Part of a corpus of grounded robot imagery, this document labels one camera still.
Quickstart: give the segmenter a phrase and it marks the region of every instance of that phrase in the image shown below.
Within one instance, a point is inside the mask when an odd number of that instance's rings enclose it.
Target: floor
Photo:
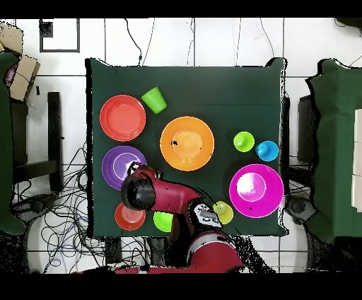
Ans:
[[[241,22],[240,18],[196,18],[194,43],[191,20],[192,18],[129,19],[129,30],[142,50],[141,64],[264,66],[272,57],[285,57],[288,62],[286,91],[291,98],[292,156],[296,156],[298,150],[298,101],[300,97],[309,94],[305,80],[317,73],[317,63],[321,59],[332,57],[350,65],[362,55],[360,31],[349,26],[342,27],[334,18],[262,18],[262,22],[260,18],[241,18]],[[72,164],[69,164],[77,149],[82,147],[86,140],[84,59],[95,57],[108,64],[121,66],[137,64],[139,51],[128,36],[126,22],[123,19],[81,19],[79,53],[40,53],[38,20],[7,21],[23,30],[23,53],[37,58],[41,65],[35,80],[40,94],[37,95],[34,88],[28,99],[28,160],[33,162],[47,159],[47,93],[59,91],[62,99],[64,171],[66,174],[77,171],[84,164],[82,154],[77,155]],[[44,38],[43,49],[61,47],[63,50],[76,50],[76,21],[51,21],[54,22],[53,37]],[[153,24],[153,36],[146,55]],[[354,62],[353,66],[362,67],[362,59]],[[291,162],[298,163],[296,158],[291,158]],[[21,183],[19,190],[27,186],[27,183]],[[45,176],[33,180],[32,187],[24,195],[36,195],[47,190],[49,186]],[[82,197],[84,194],[79,192],[77,195]],[[86,202],[81,205],[86,211]],[[58,231],[64,230],[66,226],[62,218],[53,214],[47,215],[47,223],[58,225]],[[251,237],[252,242],[265,262],[277,272],[305,272],[308,249],[303,227],[295,225],[287,214],[283,216],[283,223],[289,230],[289,235],[281,238]],[[81,257],[71,247],[63,247],[61,253],[55,252],[56,237],[52,236],[52,231],[45,226],[43,217],[38,219],[30,230],[28,257],[32,270],[42,272],[49,257],[53,255],[57,262],[54,260],[49,265],[47,273],[68,273],[71,268],[73,272],[97,267],[93,256],[86,251]],[[41,234],[54,245],[47,245]],[[126,244],[133,242],[124,247],[125,255],[130,256],[138,243],[132,239],[123,241]],[[142,263],[141,256],[134,260]],[[104,263],[101,255],[97,257],[97,261],[99,264]]]

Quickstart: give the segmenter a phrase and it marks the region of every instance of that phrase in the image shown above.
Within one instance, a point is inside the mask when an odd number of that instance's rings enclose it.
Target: light green cup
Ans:
[[[154,113],[159,113],[167,108],[167,104],[158,87],[152,88],[148,93],[145,93],[141,99]]]
[[[249,132],[239,132],[234,137],[234,146],[240,152],[248,152],[254,146],[255,140]]]
[[[173,214],[169,214],[167,212],[155,212],[153,214],[153,222],[161,231],[171,232],[173,225]]]

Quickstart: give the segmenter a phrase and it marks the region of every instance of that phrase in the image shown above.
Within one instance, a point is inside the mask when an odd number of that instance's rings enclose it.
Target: orange plate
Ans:
[[[142,226],[146,219],[144,210],[133,210],[124,206],[123,203],[118,205],[115,211],[115,220],[119,227],[124,230],[136,230]]]
[[[100,111],[100,126],[112,139],[127,142],[139,136],[146,124],[142,104],[128,95],[111,97]]]
[[[207,124],[196,117],[178,117],[162,131],[163,158],[181,171],[204,166],[214,152],[214,136]]]

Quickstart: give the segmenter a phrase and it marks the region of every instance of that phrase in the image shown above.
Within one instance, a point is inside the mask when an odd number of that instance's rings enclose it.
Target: dark green tablecloth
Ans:
[[[5,75],[18,58],[10,52],[0,53],[0,231],[18,235],[25,231],[23,223],[11,215],[9,205],[13,189],[13,130],[11,109]]]
[[[237,151],[233,137],[239,131],[248,131],[254,135],[256,144],[279,141],[283,59],[275,59],[270,67],[111,67],[87,59],[86,67],[87,89],[91,91],[87,113],[92,113],[93,122],[94,236],[168,235],[154,226],[153,212],[147,212],[144,225],[136,231],[124,231],[115,223],[120,195],[105,182],[101,171],[103,157],[112,147],[122,144],[136,147],[150,166],[164,172],[166,180],[201,188],[214,200],[230,204],[228,187],[235,172],[247,164],[262,163],[254,149],[247,153]],[[99,114],[107,99],[126,94],[141,100],[141,96],[155,86],[159,87],[168,107],[155,115],[144,104],[146,126],[136,139],[116,142],[102,131]],[[169,121],[185,115],[205,121],[215,139],[211,160],[193,172],[169,166],[159,146],[161,132]],[[277,160],[267,165],[278,170]],[[265,218],[250,219],[234,210],[234,218],[224,230],[229,234],[285,234],[278,225],[277,211]]]
[[[362,213],[351,206],[354,160],[354,114],[362,108],[362,70],[323,61],[311,78],[311,92],[321,118],[317,128],[319,162],[314,203],[319,212],[308,222],[321,240],[362,237]]]

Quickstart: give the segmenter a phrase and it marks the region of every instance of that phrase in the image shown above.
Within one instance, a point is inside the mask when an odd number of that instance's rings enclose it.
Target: red bowl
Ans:
[[[124,230],[136,230],[142,226],[146,219],[146,211],[133,210],[125,207],[123,203],[118,205],[115,211],[115,220],[119,227]]]
[[[100,126],[112,139],[127,142],[139,136],[146,124],[143,105],[128,95],[111,97],[100,110]]]

